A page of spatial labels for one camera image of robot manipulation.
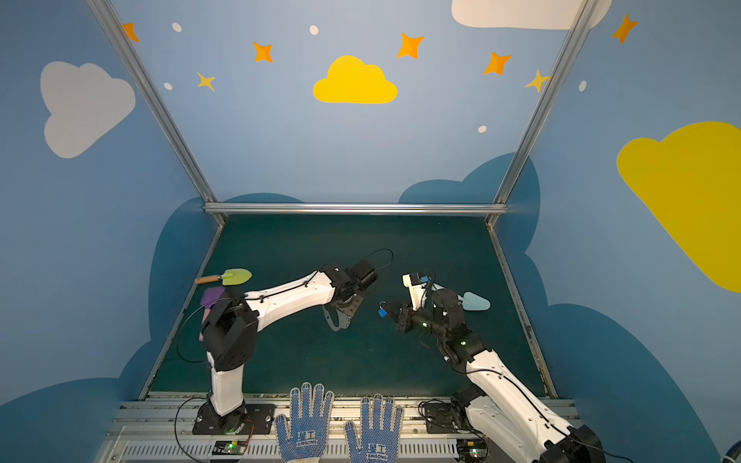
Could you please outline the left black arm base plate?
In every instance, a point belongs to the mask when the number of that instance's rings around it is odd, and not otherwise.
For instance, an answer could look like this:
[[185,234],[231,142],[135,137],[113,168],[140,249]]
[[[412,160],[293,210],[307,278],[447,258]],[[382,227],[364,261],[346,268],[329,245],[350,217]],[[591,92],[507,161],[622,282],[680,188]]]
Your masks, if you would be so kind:
[[274,423],[276,406],[242,403],[234,411],[220,416],[212,403],[202,405],[192,428],[194,435],[267,435]]

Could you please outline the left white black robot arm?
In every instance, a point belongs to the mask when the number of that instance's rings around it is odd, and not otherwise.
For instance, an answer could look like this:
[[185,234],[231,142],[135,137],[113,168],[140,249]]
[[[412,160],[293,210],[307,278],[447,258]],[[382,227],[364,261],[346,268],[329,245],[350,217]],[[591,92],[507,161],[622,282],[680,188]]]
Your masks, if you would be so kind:
[[328,305],[339,318],[351,319],[376,280],[374,267],[361,260],[347,269],[324,264],[307,276],[262,291],[225,285],[225,296],[212,305],[202,322],[211,390],[199,408],[192,432],[267,434],[268,424],[251,422],[251,410],[242,389],[244,365],[256,350],[258,333],[283,318],[317,306]]

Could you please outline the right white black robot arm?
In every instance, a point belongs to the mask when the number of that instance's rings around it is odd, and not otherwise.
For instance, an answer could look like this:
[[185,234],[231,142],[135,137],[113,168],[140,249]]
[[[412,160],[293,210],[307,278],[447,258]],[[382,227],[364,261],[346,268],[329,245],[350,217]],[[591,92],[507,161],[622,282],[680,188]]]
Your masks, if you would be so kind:
[[410,303],[379,304],[401,333],[431,335],[444,360],[471,381],[452,397],[463,427],[486,436],[514,462],[604,462],[588,426],[576,428],[534,395],[500,356],[468,327],[458,295],[449,289],[409,289]]

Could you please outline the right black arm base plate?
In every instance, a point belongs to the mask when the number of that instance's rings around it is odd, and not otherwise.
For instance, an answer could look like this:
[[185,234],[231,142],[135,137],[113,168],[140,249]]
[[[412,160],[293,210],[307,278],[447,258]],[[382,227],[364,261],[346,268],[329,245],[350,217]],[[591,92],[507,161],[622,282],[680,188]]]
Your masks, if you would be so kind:
[[492,437],[501,426],[500,416],[484,397],[469,402],[425,400],[419,403],[418,413],[428,434],[480,433]]

